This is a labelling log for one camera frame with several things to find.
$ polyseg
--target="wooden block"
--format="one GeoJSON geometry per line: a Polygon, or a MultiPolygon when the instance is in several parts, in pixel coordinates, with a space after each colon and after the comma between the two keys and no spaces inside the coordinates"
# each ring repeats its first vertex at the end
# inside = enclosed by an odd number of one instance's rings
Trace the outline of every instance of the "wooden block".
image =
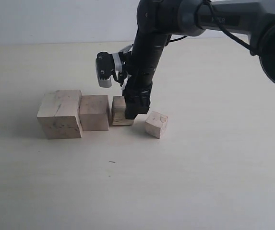
{"type": "Polygon", "coordinates": [[[168,123],[168,117],[158,112],[152,112],[146,122],[146,132],[158,139],[162,138],[168,123]]]}
{"type": "Polygon", "coordinates": [[[39,108],[37,119],[47,139],[82,137],[79,107],[80,90],[63,90],[47,94],[39,108]]]}
{"type": "Polygon", "coordinates": [[[113,126],[131,126],[134,120],[125,118],[126,102],[123,96],[114,96],[112,105],[112,125],[113,126]]]}
{"type": "Polygon", "coordinates": [[[107,95],[82,97],[80,121],[83,131],[108,131],[110,107],[107,95]]]}

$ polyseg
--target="block being grasped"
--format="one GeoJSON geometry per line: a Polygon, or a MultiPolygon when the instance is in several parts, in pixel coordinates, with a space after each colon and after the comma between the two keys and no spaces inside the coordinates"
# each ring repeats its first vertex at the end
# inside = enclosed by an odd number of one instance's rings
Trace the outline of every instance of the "block being grasped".
{"type": "Polygon", "coordinates": [[[112,105],[112,125],[113,126],[131,126],[134,120],[125,118],[126,102],[123,96],[114,96],[112,105]]]}
{"type": "Polygon", "coordinates": [[[152,112],[145,122],[145,130],[148,134],[161,139],[168,123],[168,117],[158,112],[152,112]]]}
{"type": "Polygon", "coordinates": [[[110,107],[107,95],[82,97],[80,121],[83,131],[108,131],[110,107]]]}
{"type": "Polygon", "coordinates": [[[80,90],[63,90],[44,96],[37,119],[47,139],[71,139],[82,137],[79,107],[80,90]]]}

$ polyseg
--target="black cable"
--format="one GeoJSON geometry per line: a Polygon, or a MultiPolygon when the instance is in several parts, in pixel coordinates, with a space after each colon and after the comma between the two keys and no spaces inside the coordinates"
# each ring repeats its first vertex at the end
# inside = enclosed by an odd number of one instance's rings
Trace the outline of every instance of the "black cable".
{"type": "Polygon", "coordinates": [[[214,8],[210,2],[210,0],[203,0],[203,3],[205,5],[207,5],[210,9],[211,15],[216,23],[216,25],[218,26],[218,28],[228,37],[230,37],[231,39],[233,39],[234,41],[236,41],[237,43],[239,43],[240,45],[244,46],[245,48],[247,48],[248,50],[250,50],[251,52],[255,53],[258,55],[258,51],[256,49],[254,49],[251,45],[247,44],[246,42],[242,41],[241,39],[239,39],[238,37],[236,37],[235,35],[233,35],[232,33],[230,33],[218,20],[217,16],[215,15],[214,12],[214,8]]]}
{"type": "Polygon", "coordinates": [[[187,36],[179,37],[179,38],[170,40],[170,42],[177,42],[177,41],[183,40],[183,39],[186,38],[186,37],[187,37],[187,36]]]}

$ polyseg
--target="white wall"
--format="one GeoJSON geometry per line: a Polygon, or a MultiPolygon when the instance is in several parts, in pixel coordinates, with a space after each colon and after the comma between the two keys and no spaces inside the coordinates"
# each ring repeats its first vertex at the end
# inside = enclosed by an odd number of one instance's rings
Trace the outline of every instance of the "white wall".
{"type": "MultiPolygon", "coordinates": [[[[139,0],[0,0],[0,44],[131,41],[139,0]]],[[[202,37],[223,36],[207,31],[202,37]]]]}

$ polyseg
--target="table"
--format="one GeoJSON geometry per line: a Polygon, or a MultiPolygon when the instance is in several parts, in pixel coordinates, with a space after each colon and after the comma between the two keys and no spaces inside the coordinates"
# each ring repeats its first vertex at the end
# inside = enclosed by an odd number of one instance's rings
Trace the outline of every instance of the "table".
{"type": "Polygon", "coordinates": [[[0,46],[0,230],[275,229],[275,85],[228,38],[166,47],[151,111],[132,127],[46,140],[43,95],[101,89],[98,52],[130,43],[0,46]]]}

